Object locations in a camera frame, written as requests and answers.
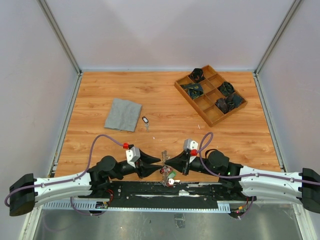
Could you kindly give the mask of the metal key ring disc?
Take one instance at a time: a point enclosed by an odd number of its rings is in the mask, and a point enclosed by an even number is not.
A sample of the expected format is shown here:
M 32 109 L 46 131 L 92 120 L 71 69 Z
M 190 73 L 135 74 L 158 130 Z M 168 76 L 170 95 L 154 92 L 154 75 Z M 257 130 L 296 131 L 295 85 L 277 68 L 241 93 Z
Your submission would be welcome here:
M 169 156 L 168 156 L 168 153 L 166 150 L 164 150 L 162 153 L 162 163 L 163 163 L 163 166 L 162 168 L 160 169 L 160 173 L 162 175 L 162 180 L 161 180 L 161 184 L 164 186 L 164 187 L 174 187 L 176 183 L 179 183 L 180 180 L 177 180 L 175 179 L 177 173 L 175 172 L 175 170 L 169 166 L 169 165 L 166 165 L 165 162 L 167 160 L 169 160 Z

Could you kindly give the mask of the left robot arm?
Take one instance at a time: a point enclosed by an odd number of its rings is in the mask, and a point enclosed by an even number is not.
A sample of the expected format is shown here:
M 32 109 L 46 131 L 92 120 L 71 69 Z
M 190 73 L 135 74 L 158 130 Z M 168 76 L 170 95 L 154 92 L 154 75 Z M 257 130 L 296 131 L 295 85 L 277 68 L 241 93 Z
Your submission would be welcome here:
M 126 160 L 118 162 L 113 156 L 104 156 L 93 167 L 73 175 L 53 178 L 35 178 L 23 175 L 9 188 L 5 204 L 11 217 L 22 216 L 45 203 L 70 197 L 103 199 L 115 191 L 111 180 L 137 174 L 146 178 L 161 169 L 160 158 L 150 156 L 137 147 L 125 152 Z

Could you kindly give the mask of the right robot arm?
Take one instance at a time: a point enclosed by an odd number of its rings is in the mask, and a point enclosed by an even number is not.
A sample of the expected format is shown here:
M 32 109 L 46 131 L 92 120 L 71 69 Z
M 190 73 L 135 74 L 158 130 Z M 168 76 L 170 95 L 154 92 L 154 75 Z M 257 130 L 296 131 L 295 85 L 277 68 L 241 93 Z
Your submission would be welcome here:
M 320 175 L 313 169 L 300 172 L 273 172 L 233 163 L 217 149 L 204 156 L 193 150 L 183 151 L 165 161 L 183 175 L 190 171 L 218 177 L 232 200 L 241 198 L 277 199 L 301 204 L 306 210 L 320 212 Z

